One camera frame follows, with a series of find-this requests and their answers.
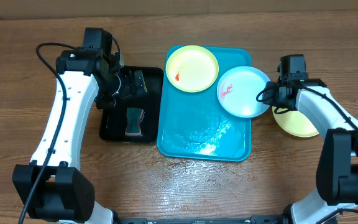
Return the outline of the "green orange sponge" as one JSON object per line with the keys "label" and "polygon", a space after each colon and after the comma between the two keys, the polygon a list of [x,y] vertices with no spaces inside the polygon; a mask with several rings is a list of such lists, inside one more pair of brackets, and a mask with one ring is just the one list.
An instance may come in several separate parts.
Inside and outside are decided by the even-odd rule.
{"label": "green orange sponge", "polygon": [[127,126],[125,135],[126,136],[141,136],[142,130],[140,124],[144,116],[144,110],[141,108],[127,108],[126,118]]}

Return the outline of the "light blue plate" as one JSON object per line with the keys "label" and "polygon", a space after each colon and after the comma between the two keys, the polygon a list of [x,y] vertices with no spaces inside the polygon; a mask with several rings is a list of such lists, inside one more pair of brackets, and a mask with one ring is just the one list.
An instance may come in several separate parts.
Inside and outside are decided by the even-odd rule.
{"label": "light blue plate", "polygon": [[240,118],[254,118],[269,109],[269,105],[257,101],[257,95],[269,81],[269,77],[257,68],[232,68],[219,79],[218,100],[230,114]]}

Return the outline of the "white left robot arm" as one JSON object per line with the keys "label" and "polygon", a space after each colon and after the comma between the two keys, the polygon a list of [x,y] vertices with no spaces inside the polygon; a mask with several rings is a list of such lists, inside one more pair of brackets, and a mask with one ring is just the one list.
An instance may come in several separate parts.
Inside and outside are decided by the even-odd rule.
{"label": "white left robot arm", "polygon": [[110,46],[63,46],[51,68],[55,99],[44,135],[13,184],[21,217],[60,223],[118,223],[116,212],[95,199],[80,171],[81,145],[92,106],[103,112],[104,140],[153,142],[157,137],[163,70],[125,66]]}

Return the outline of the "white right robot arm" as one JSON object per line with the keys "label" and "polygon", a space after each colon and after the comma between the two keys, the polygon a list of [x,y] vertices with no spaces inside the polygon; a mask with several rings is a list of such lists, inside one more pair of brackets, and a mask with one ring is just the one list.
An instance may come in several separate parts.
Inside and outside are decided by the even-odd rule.
{"label": "white right robot arm", "polygon": [[324,139],[316,171],[316,188],[290,206],[290,223],[326,223],[343,212],[357,213],[358,120],[353,118],[319,80],[268,82],[258,102],[299,111]]}

